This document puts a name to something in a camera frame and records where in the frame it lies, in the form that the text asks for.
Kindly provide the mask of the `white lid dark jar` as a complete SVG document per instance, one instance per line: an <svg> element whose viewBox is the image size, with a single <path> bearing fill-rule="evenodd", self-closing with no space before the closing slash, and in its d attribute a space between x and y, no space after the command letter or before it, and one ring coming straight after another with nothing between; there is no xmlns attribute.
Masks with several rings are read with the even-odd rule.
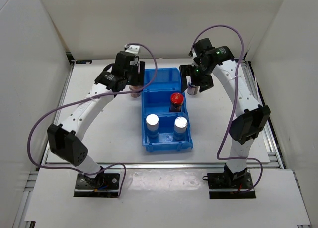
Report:
<svg viewBox="0 0 318 228"><path fill-rule="evenodd" d="M191 82L188 83L187 93L189 95L196 95L198 93L199 87L193 85Z"/></svg>

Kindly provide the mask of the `red lid sauce jar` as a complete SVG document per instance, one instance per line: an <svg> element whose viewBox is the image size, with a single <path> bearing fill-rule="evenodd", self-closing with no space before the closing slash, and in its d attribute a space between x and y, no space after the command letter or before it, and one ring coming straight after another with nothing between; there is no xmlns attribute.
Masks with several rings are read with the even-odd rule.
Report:
<svg viewBox="0 0 318 228"><path fill-rule="evenodd" d="M181 112L184 97L181 93L175 92L170 96L169 112Z"/></svg>
<svg viewBox="0 0 318 228"><path fill-rule="evenodd" d="M129 86L129 90L131 91L130 96L132 98L138 98L141 95L142 86Z"/></svg>

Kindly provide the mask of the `silver lid peppercorn jar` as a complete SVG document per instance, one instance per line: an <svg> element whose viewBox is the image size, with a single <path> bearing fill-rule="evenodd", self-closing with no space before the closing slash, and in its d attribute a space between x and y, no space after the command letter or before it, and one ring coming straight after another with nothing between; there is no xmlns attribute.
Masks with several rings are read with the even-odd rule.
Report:
<svg viewBox="0 0 318 228"><path fill-rule="evenodd" d="M173 137L175 140L183 140L187 130L188 121L185 117L179 116L174 121Z"/></svg>
<svg viewBox="0 0 318 228"><path fill-rule="evenodd" d="M147 135L155 138L159 133L159 117L156 114L150 114L146 117Z"/></svg>

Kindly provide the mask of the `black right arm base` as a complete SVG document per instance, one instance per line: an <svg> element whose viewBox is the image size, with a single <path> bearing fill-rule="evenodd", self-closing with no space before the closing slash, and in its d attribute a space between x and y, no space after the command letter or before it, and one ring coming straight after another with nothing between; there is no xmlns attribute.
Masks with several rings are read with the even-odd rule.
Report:
<svg viewBox="0 0 318 228"><path fill-rule="evenodd" d="M255 199L251 173L246 169L239 178L230 176L229 171L212 172L202 177L208 182L209 199Z"/></svg>

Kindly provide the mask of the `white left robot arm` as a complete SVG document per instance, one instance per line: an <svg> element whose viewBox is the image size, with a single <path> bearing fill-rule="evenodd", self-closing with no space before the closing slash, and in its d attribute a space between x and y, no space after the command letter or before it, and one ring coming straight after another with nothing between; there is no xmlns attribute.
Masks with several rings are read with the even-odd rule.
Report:
<svg viewBox="0 0 318 228"><path fill-rule="evenodd" d="M115 62L107 65L95 79L87 95L88 101L80 103L63 122L51 124L47 130L51 153L85 173L92 188L101 187L104 176L82 140L98 114L115 98L115 93L123 91L127 85L144 84L145 65L139 63L139 51L137 45L120 51Z"/></svg>

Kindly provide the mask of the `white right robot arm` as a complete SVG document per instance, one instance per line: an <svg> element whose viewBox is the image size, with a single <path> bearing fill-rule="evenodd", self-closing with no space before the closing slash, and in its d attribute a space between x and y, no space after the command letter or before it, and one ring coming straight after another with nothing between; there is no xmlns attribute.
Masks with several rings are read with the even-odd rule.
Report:
<svg viewBox="0 0 318 228"><path fill-rule="evenodd" d="M234 107L231 125L227 134L232 139L229 158L224 167L223 182L229 188L235 188L247 173L247 158L255 139L263 130L269 115L268 106L251 94L246 81L239 75L240 64L227 46L215 48L198 47L192 56L193 62L179 67L181 76L181 91L185 91L187 77L191 84L206 91L213 87L212 77L216 77L227 93Z"/></svg>

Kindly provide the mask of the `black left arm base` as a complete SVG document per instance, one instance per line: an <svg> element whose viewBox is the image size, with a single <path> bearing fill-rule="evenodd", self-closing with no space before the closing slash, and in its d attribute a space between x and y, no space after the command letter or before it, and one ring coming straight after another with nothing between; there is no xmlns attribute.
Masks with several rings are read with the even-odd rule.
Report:
<svg viewBox="0 0 318 228"><path fill-rule="evenodd" d="M120 171L101 173L95 178L78 174L73 196L82 198L118 198L120 179Z"/></svg>

